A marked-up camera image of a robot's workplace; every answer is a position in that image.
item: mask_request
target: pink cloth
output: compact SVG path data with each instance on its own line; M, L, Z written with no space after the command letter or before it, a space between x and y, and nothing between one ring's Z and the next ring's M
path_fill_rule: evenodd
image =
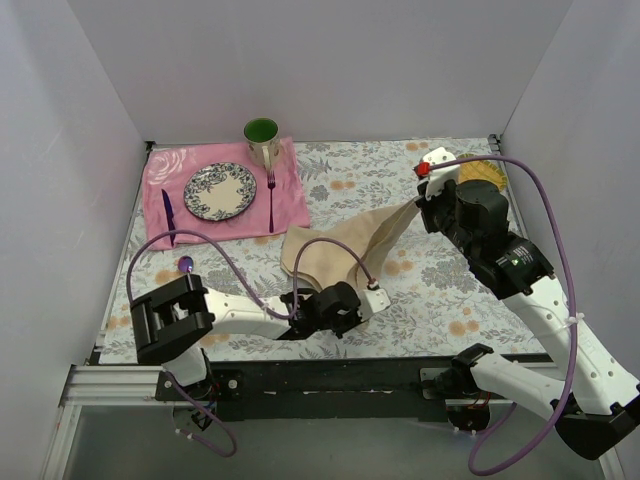
M273 234L284 233L289 225L308 227L309 210L298 176L296 153L291 138L282 140L284 158L274 167L276 188L273 190ZM184 204L184 187L201 168L212 163L239 163L247 167L256 178L256 197L240 215L223 222L208 222L192 215ZM176 228L197 230L214 240L261 237L269 233L269 189L267 172L249 158L247 144L229 143L172 148L154 152L142 175L142 208L147 238L166 232L167 215L162 200L167 192L173 208ZM202 243L192 235L177 235L175 243ZM171 240L167 236L151 246L154 250L167 250Z

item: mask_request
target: fork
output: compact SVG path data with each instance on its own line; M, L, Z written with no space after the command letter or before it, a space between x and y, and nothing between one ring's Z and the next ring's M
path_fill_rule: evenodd
M269 233L273 233L273 189L276 188L276 176L273 170L267 172L267 187L269 187L269 194L271 196L269 202Z

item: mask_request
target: knife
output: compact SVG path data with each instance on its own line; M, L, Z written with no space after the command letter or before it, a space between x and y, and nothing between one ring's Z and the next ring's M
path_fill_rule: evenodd
M167 194L164 189L162 190L162 201L164 202L164 211L167 214L167 226L169 227L169 230L175 230L176 226L173 223L173 208L171 208L171 200L169 200L169 194ZM173 247L176 235L169 235L169 239L171 240L171 246Z

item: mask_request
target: patterned plate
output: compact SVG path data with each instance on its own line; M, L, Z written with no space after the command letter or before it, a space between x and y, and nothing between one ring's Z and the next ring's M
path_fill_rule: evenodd
M219 222L242 213L256 196L256 179L237 163L215 163L197 171L184 187L187 209Z

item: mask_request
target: green mug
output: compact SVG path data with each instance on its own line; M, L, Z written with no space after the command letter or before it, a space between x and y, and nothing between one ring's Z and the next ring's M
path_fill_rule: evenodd
M283 156L278 124L270 118L256 118L247 123L244 138L249 144L251 161L267 171L271 171Z

